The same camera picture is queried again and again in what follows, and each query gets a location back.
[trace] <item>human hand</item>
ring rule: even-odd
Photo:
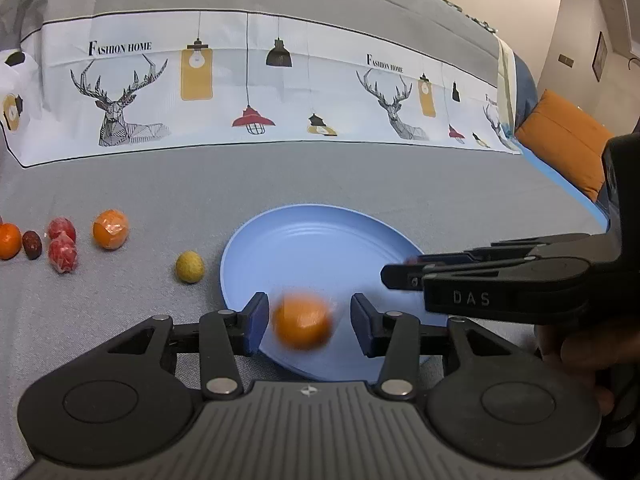
[[[617,317],[571,334],[553,325],[535,330],[543,361],[592,388],[600,411],[608,415],[614,394],[595,384],[595,373],[614,364],[640,362],[640,317]]]

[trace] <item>blurry orange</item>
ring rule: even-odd
[[[296,350],[324,345],[332,333],[328,305],[311,294],[287,294],[273,313],[273,330],[280,342]]]
[[[122,211],[107,209],[94,220],[94,240],[104,249],[117,249],[129,236],[129,219]]]
[[[10,260],[20,252],[22,235],[13,224],[0,225],[0,259]]]

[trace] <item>black lamp illustration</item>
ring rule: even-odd
[[[257,110],[251,108],[249,104],[249,14],[246,16],[246,62],[245,62],[245,80],[244,88],[246,89],[246,108],[242,115],[238,117],[232,126],[245,126],[246,130],[252,135],[261,135],[264,133],[265,126],[275,126],[275,123],[266,117],[262,117]]]
[[[460,92],[458,92],[458,87],[456,86],[456,82],[453,82],[453,95],[451,96],[454,101],[460,102]]]
[[[213,97],[213,51],[200,41],[201,14],[196,40],[180,54],[180,97],[184,101]]]
[[[274,47],[267,54],[267,65],[269,66],[291,66],[291,54],[284,48],[284,41],[280,39],[280,17],[278,16],[278,39],[274,42]]]

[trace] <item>orange pillow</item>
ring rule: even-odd
[[[602,152],[612,133],[551,90],[516,132],[516,138],[592,202],[604,183]]]

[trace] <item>yellow-green fruit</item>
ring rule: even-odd
[[[175,262],[175,273],[184,282],[197,283],[204,276],[204,262],[198,253],[185,251]]]

